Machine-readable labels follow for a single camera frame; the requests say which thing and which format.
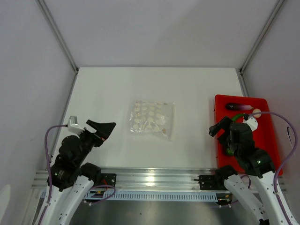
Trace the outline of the clear dotted zip bag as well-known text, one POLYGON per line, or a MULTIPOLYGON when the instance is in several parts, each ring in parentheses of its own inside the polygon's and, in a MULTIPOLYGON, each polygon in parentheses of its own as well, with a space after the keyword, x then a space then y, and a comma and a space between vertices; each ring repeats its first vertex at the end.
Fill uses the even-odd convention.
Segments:
POLYGON ((134 101, 130 108, 129 131, 135 134, 152 134, 173 140, 176 110, 174 102, 134 101))

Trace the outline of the purple toy eggplant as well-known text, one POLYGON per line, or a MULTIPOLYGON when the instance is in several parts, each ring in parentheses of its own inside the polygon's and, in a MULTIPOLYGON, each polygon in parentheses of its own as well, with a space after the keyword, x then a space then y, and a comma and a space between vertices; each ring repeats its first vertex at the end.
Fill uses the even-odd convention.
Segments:
POLYGON ((251 105, 238 104, 238 103, 228 103, 228 104, 225 105, 225 108, 227 110, 232 110, 232 111, 249 111, 249 110, 253 110, 253 106, 251 106, 251 105))

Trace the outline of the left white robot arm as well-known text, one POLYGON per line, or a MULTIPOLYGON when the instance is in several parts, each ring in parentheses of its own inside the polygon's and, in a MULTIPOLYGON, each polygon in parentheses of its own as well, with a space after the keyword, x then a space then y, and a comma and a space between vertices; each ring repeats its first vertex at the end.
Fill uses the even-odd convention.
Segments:
POLYGON ((84 163, 93 148, 100 147, 113 132, 116 123, 97 123, 87 120, 87 125, 95 132, 82 128, 77 117, 71 116, 67 128, 72 135, 65 137, 59 153, 50 164, 47 136, 44 138, 47 162, 47 187, 42 208, 35 221, 37 225, 68 225, 84 197, 93 189, 116 191, 114 184, 107 184, 101 168, 84 163))

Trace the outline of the green bell pepper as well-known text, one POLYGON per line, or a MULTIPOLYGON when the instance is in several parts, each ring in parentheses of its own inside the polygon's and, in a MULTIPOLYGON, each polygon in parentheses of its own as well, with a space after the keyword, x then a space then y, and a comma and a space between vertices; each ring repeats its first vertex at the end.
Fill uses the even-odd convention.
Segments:
POLYGON ((227 148, 225 152, 226 152, 226 155, 228 155, 230 157, 234 156, 234 151, 232 151, 230 148, 227 148))

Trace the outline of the green chili pepper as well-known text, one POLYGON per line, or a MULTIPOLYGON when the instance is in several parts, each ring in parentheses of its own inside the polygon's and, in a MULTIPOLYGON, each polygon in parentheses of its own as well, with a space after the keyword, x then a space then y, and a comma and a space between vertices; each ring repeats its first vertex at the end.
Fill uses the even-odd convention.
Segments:
POLYGON ((235 116, 232 117, 232 121, 236 122, 238 119, 243 118, 243 116, 244 116, 243 113, 235 115, 235 116))

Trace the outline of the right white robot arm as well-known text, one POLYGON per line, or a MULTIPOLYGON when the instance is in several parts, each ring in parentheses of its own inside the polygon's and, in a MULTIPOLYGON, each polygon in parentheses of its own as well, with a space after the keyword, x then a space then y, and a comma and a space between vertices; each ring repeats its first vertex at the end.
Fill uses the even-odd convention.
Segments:
POLYGON ((218 142, 233 151, 235 159, 254 184, 260 197, 256 198, 251 193, 231 165, 215 171, 215 186, 230 191, 243 208, 252 214, 258 225, 298 224, 282 196, 278 183, 279 170, 275 169, 268 152, 256 147, 251 127, 224 117, 209 128, 209 135, 214 137, 220 130, 224 132, 218 142))

